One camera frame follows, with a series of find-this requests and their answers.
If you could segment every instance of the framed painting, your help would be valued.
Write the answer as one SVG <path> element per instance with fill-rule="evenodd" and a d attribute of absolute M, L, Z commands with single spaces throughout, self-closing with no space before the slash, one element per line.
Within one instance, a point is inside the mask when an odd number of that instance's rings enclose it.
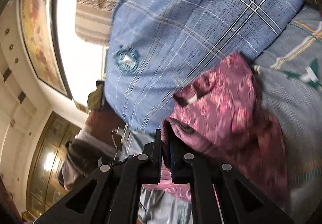
<path fill-rule="evenodd" d="M 77 109 L 81 110 L 82 112 L 85 112 L 87 114 L 90 113 L 90 110 L 88 107 L 85 107 L 83 104 L 80 104 L 79 102 L 75 101 L 74 100 L 74 103 L 75 103 L 75 106 Z"/>
<path fill-rule="evenodd" d="M 57 37 L 57 0 L 19 0 L 20 24 L 33 70 L 41 81 L 72 99 Z"/>

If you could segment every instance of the wooden cabinet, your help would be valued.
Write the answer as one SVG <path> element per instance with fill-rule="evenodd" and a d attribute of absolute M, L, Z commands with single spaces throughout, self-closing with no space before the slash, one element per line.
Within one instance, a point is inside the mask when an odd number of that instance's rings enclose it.
<path fill-rule="evenodd" d="M 52 113 L 41 134 L 27 185 L 27 210 L 41 216 L 67 194 L 58 182 L 58 173 L 65 160 L 65 144 L 78 134 L 80 128 Z"/>

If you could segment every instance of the white wall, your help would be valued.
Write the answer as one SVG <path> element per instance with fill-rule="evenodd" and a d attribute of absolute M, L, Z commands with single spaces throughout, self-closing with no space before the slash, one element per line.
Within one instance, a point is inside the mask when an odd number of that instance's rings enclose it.
<path fill-rule="evenodd" d="M 4 140 L 9 129 L 9 123 L 10 123 L 10 117 L 2 110 L 0 110 L 0 162 L 1 162 L 2 149 L 4 146 Z"/>
<path fill-rule="evenodd" d="M 0 50 L 37 112 L 25 132 L 8 127 L 9 115 L 0 113 L 0 148 L 3 144 L 3 149 L 0 150 L 0 173 L 4 175 L 3 181 L 7 189 L 13 194 L 17 209 L 23 212 L 26 209 L 27 180 L 32 157 L 52 111 L 79 127 L 84 125 L 88 115 L 78 110 L 72 100 L 36 78 L 21 37 L 17 4 L 18 0 L 12 0 L 0 16 Z M 10 32 L 5 35 L 7 28 L 10 28 Z M 9 50 L 10 44 L 14 44 L 12 51 Z"/>
<path fill-rule="evenodd" d="M 85 42 L 75 33 L 77 0 L 57 1 L 57 27 L 62 63 L 73 98 L 87 106 L 88 95 L 101 79 L 103 46 Z"/>

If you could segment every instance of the pink patterned cloth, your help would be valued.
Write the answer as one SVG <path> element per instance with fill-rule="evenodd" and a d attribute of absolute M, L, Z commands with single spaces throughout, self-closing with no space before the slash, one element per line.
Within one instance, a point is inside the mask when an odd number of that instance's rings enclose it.
<path fill-rule="evenodd" d="M 281 127 L 274 115 L 262 109 L 258 85 L 239 53 L 226 57 L 173 98 L 177 104 L 161 128 L 165 161 L 161 183 L 145 187 L 191 201 L 189 185 L 173 184 L 165 167 L 170 165 L 168 132 L 173 131 L 210 161 L 231 164 L 268 198 L 283 205 L 287 171 Z"/>

